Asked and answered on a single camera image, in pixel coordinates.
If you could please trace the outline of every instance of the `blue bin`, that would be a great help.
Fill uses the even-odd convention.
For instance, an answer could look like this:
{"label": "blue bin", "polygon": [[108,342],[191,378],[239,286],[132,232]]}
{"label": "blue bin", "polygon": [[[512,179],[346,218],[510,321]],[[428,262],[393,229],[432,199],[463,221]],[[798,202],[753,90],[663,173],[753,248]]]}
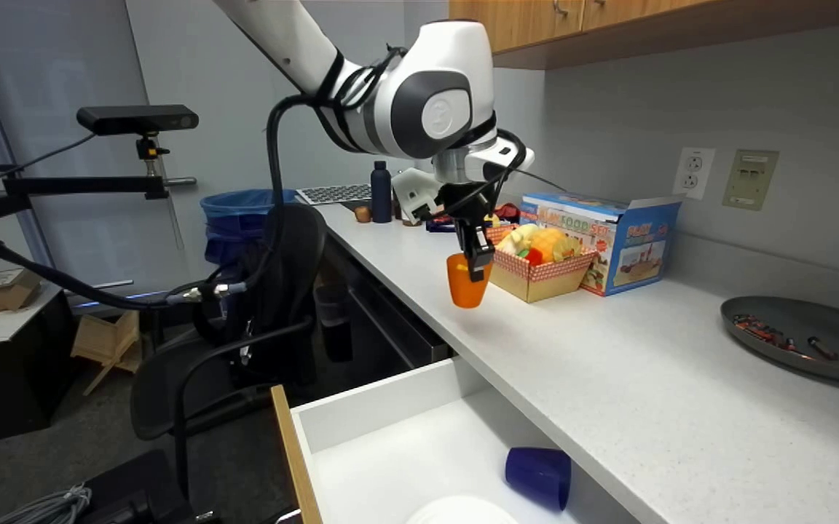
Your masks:
{"label": "blue bin", "polygon": [[218,269],[239,269],[242,257],[265,244],[272,189],[218,193],[201,202],[207,212],[207,251],[204,260]]}

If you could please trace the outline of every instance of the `blue cup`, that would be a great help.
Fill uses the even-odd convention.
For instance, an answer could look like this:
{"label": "blue cup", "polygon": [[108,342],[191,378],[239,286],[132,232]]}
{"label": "blue cup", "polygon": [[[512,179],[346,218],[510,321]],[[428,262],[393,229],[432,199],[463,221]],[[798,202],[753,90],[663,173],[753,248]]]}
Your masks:
{"label": "blue cup", "polygon": [[533,505],[562,513],[571,491],[571,459],[559,448],[510,448],[504,481]]}

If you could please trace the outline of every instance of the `plate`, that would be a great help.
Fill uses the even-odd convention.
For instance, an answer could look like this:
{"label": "plate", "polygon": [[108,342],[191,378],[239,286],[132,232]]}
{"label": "plate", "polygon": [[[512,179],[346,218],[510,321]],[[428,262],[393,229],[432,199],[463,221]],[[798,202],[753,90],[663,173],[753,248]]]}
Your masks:
{"label": "plate", "polygon": [[839,382],[839,308],[786,298],[735,298],[724,302],[724,323],[740,347]]}
{"label": "plate", "polygon": [[518,524],[507,509],[472,496],[435,499],[408,524]]}

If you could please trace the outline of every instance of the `upper cabinet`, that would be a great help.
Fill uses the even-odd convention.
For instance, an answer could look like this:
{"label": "upper cabinet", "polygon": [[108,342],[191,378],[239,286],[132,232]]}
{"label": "upper cabinet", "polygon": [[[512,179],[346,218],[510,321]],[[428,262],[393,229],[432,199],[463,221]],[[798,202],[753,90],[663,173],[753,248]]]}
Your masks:
{"label": "upper cabinet", "polygon": [[453,0],[488,27],[498,68],[587,62],[839,27],[839,0]]}

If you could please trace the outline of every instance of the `white drawer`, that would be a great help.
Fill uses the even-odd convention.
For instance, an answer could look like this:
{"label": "white drawer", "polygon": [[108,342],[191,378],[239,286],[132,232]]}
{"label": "white drawer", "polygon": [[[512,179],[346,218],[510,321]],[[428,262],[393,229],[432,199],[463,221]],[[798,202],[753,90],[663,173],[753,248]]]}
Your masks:
{"label": "white drawer", "polygon": [[606,496],[581,470],[566,513],[547,513],[504,483],[512,446],[550,442],[462,358],[300,404],[285,419],[328,524],[405,524],[456,496],[495,505],[523,524],[571,524],[587,507],[620,522],[610,502],[587,502]]}

